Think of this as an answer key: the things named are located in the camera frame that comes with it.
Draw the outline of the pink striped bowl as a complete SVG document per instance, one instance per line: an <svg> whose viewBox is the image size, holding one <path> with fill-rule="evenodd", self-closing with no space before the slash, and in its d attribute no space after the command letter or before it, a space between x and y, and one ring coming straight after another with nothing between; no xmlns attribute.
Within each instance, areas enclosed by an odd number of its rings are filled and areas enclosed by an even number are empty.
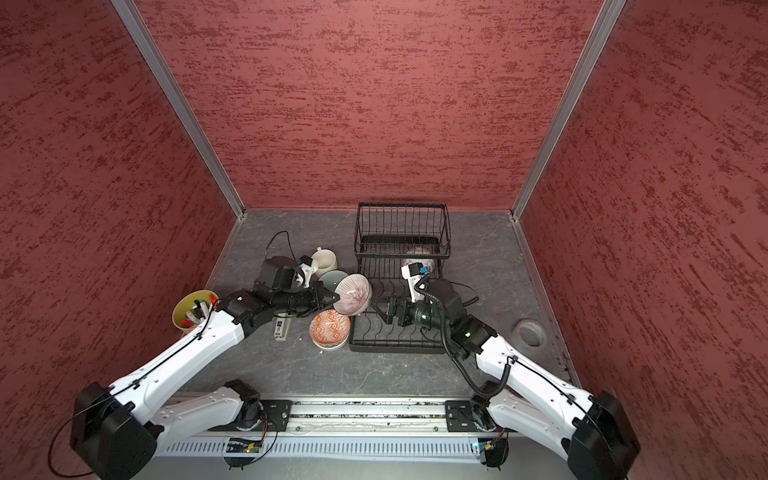
<svg viewBox="0 0 768 480"><path fill-rule="evenodd" d="M339 296L334 309L342 315L356 316L370 305L372 286L365 276L352 274L338 284L334 293Z"/></svg>

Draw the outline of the orange pattern bowl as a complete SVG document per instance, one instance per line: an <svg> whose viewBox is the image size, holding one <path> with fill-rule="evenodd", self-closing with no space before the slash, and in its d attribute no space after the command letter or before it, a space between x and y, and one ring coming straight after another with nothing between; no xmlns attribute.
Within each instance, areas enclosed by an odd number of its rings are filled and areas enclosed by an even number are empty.
<svg viewBox="0 0 768 480"><path fill-rule="evenodd" d="M309 336L314 344L331 345L347 342L350 332L350 317L336 310L318 313L309 324Z"/></svg>

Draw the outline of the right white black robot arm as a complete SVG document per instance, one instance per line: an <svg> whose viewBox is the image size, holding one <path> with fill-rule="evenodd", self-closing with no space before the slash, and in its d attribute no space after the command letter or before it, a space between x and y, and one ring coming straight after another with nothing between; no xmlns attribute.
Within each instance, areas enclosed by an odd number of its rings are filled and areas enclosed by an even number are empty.
<svg viewBox="0 0 768 480"><path fill-rule="evenodd" d="M626 479L641 445L621 401L550 373L467 311L451 282L424 276L370 306L387 324L434 329L496 426L563 458L578 479Z"/></svg>

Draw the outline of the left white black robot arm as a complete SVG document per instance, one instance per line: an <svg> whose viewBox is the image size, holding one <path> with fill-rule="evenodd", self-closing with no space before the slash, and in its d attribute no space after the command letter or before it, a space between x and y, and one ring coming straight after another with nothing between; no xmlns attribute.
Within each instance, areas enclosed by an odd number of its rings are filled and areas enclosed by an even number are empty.
<svg viewBox="0 0 768 480"><path fill-rule="evenodd" d="M213 427L265 433L259 393L241 380L186 401L170 413L166 402L215 358L279 313L305 316L329 309L340 296L319 281L295 292L267 287L239 290L217 300L190 334L132 373L103 387L92 383L75 399L70 446L100 479L130 479L155 454Z"/></svg>

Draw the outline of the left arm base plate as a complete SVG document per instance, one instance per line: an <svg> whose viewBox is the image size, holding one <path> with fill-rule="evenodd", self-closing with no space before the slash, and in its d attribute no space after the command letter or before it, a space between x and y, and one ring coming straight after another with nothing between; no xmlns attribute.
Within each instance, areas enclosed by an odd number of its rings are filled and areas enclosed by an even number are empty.
<svg viewBox="0 0 768 480"><path fill-rule="evenodd" d="M234 420L235 428L243 432L283 432L287 428L292 407L293 402L290 400L247 399Z"/></svg>

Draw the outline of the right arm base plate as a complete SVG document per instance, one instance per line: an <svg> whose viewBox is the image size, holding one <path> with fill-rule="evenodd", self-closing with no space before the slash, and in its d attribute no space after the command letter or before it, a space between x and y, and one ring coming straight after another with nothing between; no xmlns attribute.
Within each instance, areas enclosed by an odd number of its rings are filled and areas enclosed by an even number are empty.
<svg viewBox="0 0 768 480"><path fill-rule="evenodd" d="M447 430L451 433L489 433L497 430L484 404L474 400L448 400L444 406Z"/></svg>

